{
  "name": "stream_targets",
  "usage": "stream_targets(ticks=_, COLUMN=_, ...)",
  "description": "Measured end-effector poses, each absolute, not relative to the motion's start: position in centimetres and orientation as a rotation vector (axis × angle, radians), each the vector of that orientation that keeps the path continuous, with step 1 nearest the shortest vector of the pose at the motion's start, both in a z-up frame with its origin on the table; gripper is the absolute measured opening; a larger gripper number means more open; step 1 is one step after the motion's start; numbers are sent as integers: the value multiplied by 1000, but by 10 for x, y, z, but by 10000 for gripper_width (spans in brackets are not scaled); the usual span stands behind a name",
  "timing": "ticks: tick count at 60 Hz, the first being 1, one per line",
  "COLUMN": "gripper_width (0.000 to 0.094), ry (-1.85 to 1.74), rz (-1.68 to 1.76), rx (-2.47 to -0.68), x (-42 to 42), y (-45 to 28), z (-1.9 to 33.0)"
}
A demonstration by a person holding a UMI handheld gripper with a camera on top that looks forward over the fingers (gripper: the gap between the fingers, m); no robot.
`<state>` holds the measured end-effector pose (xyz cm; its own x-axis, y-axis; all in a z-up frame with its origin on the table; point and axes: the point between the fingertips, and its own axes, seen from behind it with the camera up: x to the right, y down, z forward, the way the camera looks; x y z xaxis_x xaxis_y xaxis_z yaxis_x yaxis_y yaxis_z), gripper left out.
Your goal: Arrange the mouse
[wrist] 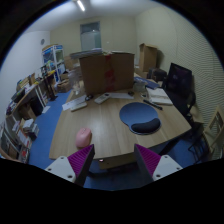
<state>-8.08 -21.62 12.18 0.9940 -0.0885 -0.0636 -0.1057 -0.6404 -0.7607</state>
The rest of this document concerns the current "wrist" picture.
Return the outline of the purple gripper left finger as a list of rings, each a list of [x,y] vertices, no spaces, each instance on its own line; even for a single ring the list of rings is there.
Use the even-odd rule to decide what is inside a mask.
[[[94,145],[89,145],[68,157],[58,157],[46,168],[46,171],[76,185],[83,186],[94,155]]]

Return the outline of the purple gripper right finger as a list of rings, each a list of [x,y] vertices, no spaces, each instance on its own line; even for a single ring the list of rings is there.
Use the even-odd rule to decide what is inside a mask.
[[[182,169],[169,155],[160,156],[139,144],[134,145],[134,154],[143,176],[150,177],[153,181]]]

